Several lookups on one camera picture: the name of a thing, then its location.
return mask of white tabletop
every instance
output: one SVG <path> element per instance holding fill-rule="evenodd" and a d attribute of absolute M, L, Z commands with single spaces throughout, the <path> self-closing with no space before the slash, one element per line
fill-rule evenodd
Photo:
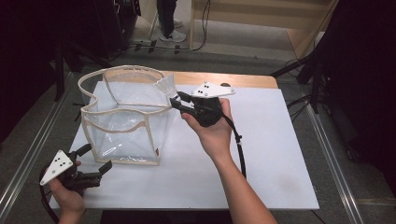
<path fill-rule="evenodd" d="M 197 86 L 178 85 L 191 92 Z M 236 130 L 243 136 L 247 181 L 270 209 L 318 209 L 318 201 L 292 127 L 281 90 L 235 88 L 229 96 Z M 99 188 L 87 189 L 87 208 L 227 209 L 217 170 L 197 135 L 180 118 L 173 119 L 159 166 L 113 164 Z M 80 128 L 71 151 L 87 140 Z M 239 166 L 236 144 L 231 151 Z M 91 153 L 79 158 L 81 172 L 97 172 Z M 53 208 L 59 207 L 51 199 Z"/>

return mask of shoe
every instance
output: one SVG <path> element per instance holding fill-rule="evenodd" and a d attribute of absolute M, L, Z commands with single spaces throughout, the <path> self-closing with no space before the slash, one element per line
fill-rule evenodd
<path fill-rule="evenodd" d="M 163 34 L 160 34 L 160 39 L 162 41 L 167 41 L 167 42 L 182 42 L 186 39 L 186 36 L 183 35 L 182 33 L 179 33 L 178 31 L 174 30 L 172 34 L 169 35 L 168 38 L 166 38 Z"/>
<path fill-rule="evenodd" d="M 162 27 L 160 21 L 158 21 L 157 24 L 158 24 L 158 26 Z M 174 18 L 174 26 L 175 26 L 175 28 L 180 28 L 182 25 L 183 25 L 183 21 Z"/>

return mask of person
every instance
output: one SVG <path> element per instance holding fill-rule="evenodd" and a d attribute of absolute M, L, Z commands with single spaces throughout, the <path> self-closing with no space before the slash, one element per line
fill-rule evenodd
<path fill-rule="evenodd" d="M 168 42 L 182 42 L 186 35 L 175 30 L 182 21 L 174 18 L 177 0 L 157 0 L 158 20 L 161 26 L 160 39 Z"/>
<path fill-rule="evenodd" d="M 220 99 L 220 103 L 224 115 L 233 119 L 230 101 Z M 221 118 L 215 125 L 202 127 L 190 114 L 182 113 L 181 117 L 197 133 L 204 151 L 218 170 L 233 223 L 276 223 L 233 162 L 230 151 L 232 128 L 227 121 Z M 56 178 L 49 182 L 49 188 L 61 207 L 60 223 L 79 223 L 85 209 L 79 194 L 66 189 Z"/>

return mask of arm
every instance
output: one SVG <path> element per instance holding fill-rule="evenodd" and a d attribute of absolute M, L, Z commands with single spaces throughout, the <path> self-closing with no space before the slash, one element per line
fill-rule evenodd
<path fill-rule="evenodd" d="M 227 99 L 220 99 L 220 102 L 223 113 L 231 119 L 230 102 Z M 182 118 L 198 134 L 205 152 L 218 169 L 233 223 L 276 223 L 267 207 L 233 162 L 230 152 L 232 129 L 225 119 L 204 128 L 187 113 L 183 113 Z"/>
<path fill-rule="evenodd" d="M 56 202 L 61 207 L 59 223 L 80 223 L 85 211 L 85 203 L 81 196 L 77 192 L 65 188 L 58 178 L 54 178 L 49 182 L 49 188 Z"/>

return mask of transparent bag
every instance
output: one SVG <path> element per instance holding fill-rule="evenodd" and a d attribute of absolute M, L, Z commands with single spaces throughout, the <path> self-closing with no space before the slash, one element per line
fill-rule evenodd
<path fill-rule="evenodd" d="M 159 90 L 164 78 L 155 69 L 124 65 L 78 81 L 85 103 L 81 124 L 96 161 L 159 164 L 173 114 L 169 98 Z"/>

